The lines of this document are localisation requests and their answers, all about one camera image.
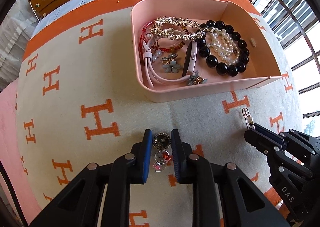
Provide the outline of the pearl safety pin brooch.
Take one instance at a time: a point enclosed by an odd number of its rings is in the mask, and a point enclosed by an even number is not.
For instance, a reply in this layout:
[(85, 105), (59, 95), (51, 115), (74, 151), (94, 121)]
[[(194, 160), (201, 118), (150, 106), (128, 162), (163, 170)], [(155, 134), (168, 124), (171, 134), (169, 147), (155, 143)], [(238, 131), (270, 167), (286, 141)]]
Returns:
[(253, 120), (253, 117), (251, 116), (248, 108), (242, 108), (242, 115), (245, 119), (247, 129), (255, 129), (254, 120)]

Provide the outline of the gold pink charm keyring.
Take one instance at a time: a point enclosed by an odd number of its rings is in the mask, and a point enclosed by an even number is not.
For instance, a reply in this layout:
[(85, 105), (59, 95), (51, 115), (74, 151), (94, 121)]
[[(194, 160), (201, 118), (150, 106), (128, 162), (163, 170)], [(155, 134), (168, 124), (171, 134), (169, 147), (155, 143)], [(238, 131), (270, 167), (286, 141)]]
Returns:
[(171, 146), (171, 138), (167, 133), (157, 133), (153, 136), (153, 147), (157, 150), (155, 153), (155, 162), (153, 170), (157, 173), (163, 171), (170, 163), (171, 158), (168, 148)]

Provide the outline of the pink smart watch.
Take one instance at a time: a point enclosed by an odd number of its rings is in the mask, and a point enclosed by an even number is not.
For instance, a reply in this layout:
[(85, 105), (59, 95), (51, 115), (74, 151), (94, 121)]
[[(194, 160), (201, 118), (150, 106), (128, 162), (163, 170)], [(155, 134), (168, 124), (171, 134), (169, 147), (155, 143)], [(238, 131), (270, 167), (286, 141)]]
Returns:
[[(143, 41), (142, 43), (145, 75), (150, 88), (154, 88), (155, 82), (164, 85), (178, 85), (188, 82), (188, 85), (195, 85), (196, 81), (200, 78), (198, 70), (195, 70), (197, 59), (197, 42), (191, 41), (189, 43), (185, 55), (182, 76), (178, 79), (164, 78), (160, 76), (153, 68), (152, 63), (154, 62), (154, 57), (157, 57), (156, 55), (153, 55), (151, 51), (151, 44), (153, 42), (155, 42), (155, 36), (151, 35), (148, 42)], [(177, 63), (176, 58), (177, 54), (172, 53), (161, 59), (162, 68), (165, 74), (177, 74), (180, 71), (182, 67)]]

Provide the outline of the gold rhinestone hair comb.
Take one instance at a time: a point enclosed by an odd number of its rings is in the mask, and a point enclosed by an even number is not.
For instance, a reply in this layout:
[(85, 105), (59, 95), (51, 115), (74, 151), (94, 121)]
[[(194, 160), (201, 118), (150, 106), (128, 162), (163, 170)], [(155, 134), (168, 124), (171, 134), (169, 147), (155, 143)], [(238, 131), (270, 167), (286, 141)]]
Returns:
[(198, 22), (176, 17), (159, 17), (150, 28), (150, 32), (157, 38), (169, 40), (196, 40), (202, 38), (204, 31), (200, 29)]

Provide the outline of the pink jewelry tray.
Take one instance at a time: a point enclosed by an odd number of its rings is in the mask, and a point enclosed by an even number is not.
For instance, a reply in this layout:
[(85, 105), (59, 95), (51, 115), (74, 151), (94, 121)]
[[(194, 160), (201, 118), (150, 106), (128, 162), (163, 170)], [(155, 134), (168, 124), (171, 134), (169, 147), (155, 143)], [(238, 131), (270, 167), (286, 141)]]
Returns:
[[(207, 82), (188, 86), (148, 85), (143, 62), (143, 41), (148, 42), (150, 28), (159, 17), (176, 17), (196, 21), (204, 31), (202, 38), (190, 41), (155, 37), (151, 44), (156, 72), (167, 79), (182, 76), (186, 51), (197, 42), (195, 70)], [(153, 102), (167, 102), (215, 93), (253, 89), (280, 79), (276, 61), (279, 48), (263, 18), (249, 8), (220, 0), (143, 0), (131, 11), (133, 47), (137, 80), (146, 97)], [(161, 59), (177, 53), (182, 67), (177, 74), (165, 74)]]

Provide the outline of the pink quilt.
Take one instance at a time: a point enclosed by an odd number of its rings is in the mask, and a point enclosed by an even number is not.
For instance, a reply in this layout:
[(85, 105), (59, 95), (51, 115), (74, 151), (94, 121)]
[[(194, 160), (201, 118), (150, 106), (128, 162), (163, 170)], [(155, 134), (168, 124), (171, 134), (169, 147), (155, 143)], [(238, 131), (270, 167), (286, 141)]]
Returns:
[(21, 160), (16, 126), (16, 95), (18, 81), (1, 92), (1, 162), (15, 190), (28, 224), (41, 212), (27, 179), (26, 159)]

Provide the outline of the orange beige H-pattern blanket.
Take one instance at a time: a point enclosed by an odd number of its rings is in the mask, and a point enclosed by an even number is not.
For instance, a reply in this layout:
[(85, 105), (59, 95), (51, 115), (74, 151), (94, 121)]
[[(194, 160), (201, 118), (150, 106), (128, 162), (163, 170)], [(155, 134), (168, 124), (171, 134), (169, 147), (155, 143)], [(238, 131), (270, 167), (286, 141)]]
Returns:
[(131, 11), (143, 0), (94, 0), (55, 20), (27, 46), (17, 87), (17, 139), (27, 179), (44, 209), (90, 162), (113, 162), (146, 129), (176, 128), (210, 162), (233, 162), (273, 205), (266, 158), (243, 137), (242, 108), (275, 133), (300, 129), (298, 97), (284, 51), (280, 79), (262, 87), (167, 102), (149, 100), (137, 80)]

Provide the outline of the barred window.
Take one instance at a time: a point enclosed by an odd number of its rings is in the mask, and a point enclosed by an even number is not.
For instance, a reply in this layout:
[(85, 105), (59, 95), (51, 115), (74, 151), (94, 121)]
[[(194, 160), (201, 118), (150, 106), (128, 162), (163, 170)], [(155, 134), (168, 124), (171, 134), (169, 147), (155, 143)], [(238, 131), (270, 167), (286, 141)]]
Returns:
[(298, 91), (304, 132), (319, 136), (319, 19), (306, 0), (251, 0), (280, 42)]

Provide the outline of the lace covered piano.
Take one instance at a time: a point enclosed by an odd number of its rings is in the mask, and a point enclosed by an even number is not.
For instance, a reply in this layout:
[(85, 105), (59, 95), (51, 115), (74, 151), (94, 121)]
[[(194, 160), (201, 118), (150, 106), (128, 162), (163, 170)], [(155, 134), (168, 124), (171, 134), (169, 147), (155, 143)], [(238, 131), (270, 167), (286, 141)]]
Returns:
[(38, 23), (29, 0), (16, 0), (1, 23), (1, 90), (18, 78), (25, 49)]

